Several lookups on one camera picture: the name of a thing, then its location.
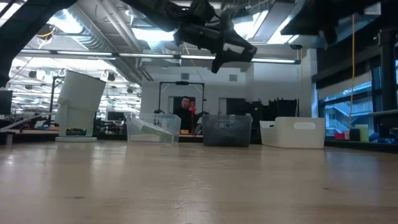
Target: fluorescent light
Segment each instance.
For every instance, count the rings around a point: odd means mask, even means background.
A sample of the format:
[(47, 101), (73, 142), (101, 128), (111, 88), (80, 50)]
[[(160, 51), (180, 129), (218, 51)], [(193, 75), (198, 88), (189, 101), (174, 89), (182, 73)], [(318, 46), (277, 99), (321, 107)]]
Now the fluorescent light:
[(106, 53), (106, 52), (76, 52), (76, 51), (59, 50), (57, 53), (64, 55), (112, 56), (112, 53)]
[(265, 10), (265, 11), (261, 12), (260, 16), (258, 16), (258, 18), (256, 19), (256, 21), (255, 21), (255, 23), (253, 25), (253, 28), (251, 29), (251, 31), (246, 36), (246, 40), (253, 39), (255, 34), (257, 34), (257, 31), (260, 29), (260, 26), (262, 25), (262, 23), (266, 19), (267, 15), (268, 15), (268, 12), (269, 12), (268, 10)]
[(51, 51), (49, 51), (49, 50), (23, 49), (23, 50), (20, 51), (20, 53), (25, 53), (25, 54), (51, 54)]
[(299, 35), (295, 35), (295, 36), (293, 36), (289, 41), (288, 41), (288, 43), (293, 43), (295, 40), (297, 40), (297, 38), (299, 37)]
[[(8, 5), (7, 2), (0, 2), (0, 11), (2, 11)], [(20, 4), (13, 4), (8, 11), (0, 18), (8, 20), (14, 13), (21, 7)]]
[(30, 93), (30, 92), (13, 92), (14, 96), (51, 96), (51, 93)]
[(139, 58), (174, 58), (174, 55), (167, 54), (119, 54), (120, 57), (139, 57)]
[(276, 59), (276, 58), (254, 58), (251, 62), (260, 63), (296, 63), (296, 60)]
[(103, 60), (58, 58), (57, 61), (77, 70), (112, 70), (116, 68)]
[[(185, 6), (185, 7), (190, 7), (192, 1), (172, 1), (174, 4), (178, 4), (179, 6)], [(220, 2), (209, 2), (211, 6), (213, 6), (214, 9), (221, 9), (221, 3)]]
[(148, 42), (155, 42), (155, 41), (173, 41), (174, 36), (173, 32), (164, 32), (162, 30), (153, 29), (153, 30), (146, 30), (146, 29), (132, 29), (134, 35), (139, 40), (144, 40)]
[(204, 56), (204, 55), (181, 55), (181, 59), (191, 59), (191, 60), (214, 60), (215, 56)]
[(83, 27), (78, 21), (68, 12), (66, 9), (62, 9), (64, 18), (58, 19), (53, 16), (49, 20), (49, 23), (56, 25), (59, 29), (66, 32), (67, 34), (79, 34), (83, 31)]
[(92, 56), (88, 56), (87, 59), (90, 60), (116, 60), (116, 57), (92, 57)]
[(292, 38), (291, 35), (281, 35), (280, 31), (292, 20), (292, 17), (287, 17), (283, 23), (278, 27), (272, 37), (268, 40), (268, 44), (284, 44)]

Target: person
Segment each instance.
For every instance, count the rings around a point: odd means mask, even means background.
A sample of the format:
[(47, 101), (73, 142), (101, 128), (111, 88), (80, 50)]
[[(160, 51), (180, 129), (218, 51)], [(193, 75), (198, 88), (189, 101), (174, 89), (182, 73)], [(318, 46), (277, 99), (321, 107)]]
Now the person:
[(192, 114), (189, 111), (189, 107), (191, 107), (191, 99), (184, 96), (181, 101), (181, 107), (173, 112), (173, 114), (181, 118), (181, 130), (192, 130)]

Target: plastic container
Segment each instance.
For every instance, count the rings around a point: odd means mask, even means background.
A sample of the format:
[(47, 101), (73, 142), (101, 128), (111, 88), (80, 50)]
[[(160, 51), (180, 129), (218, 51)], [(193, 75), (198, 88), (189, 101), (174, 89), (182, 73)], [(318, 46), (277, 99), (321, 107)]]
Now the plastic container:
[(204, 115), (203, 143), (205, 146), (249, 147), (251, 116)]
[(336, 140), (345, 140), (345, 133), (335, 133), (335, 139)]
[(266, 121), (260, 121), (260, 124), (263, 145), (295, 149), (324, 148), (325, 118), (279, 117), (273, 126)]
[(128, 113), (127, 141), (155, 142), (175, 145), (180, 136), (181, 119), (174, 114), (135, 114)]

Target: black frame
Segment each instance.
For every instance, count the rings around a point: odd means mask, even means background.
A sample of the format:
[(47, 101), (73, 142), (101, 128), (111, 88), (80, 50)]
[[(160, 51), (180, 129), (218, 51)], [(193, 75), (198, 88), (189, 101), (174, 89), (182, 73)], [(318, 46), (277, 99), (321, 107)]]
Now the black frame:
[(162, 85), (163, 84), (176, 84), (176, 85), (201, 85), (203, 88), (203, 91), (201, 93), (201, 110), (204, 110), (204, 105), (205, 105), (205, 84), (204, 83), (190, 83), (190, 82), (160, 82), (159, 83), (159, 100), (157, 104), (157, 109), (160, 110), (160, 99), (162, 97)]

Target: white storage box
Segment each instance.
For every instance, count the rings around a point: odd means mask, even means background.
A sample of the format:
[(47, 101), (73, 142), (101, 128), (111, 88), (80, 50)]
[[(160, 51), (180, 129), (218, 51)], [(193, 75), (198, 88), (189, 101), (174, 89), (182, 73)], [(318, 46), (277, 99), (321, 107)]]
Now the white storage box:
[(128, 142), (157, 142), (177, 144), (180, 136), (181, 119), (174, 114), (140, 114), (128, 113)]
[(275, 122), (260, 121), (261, 141), (265, 146), (323, 149), (325, 118), (276, 118)]

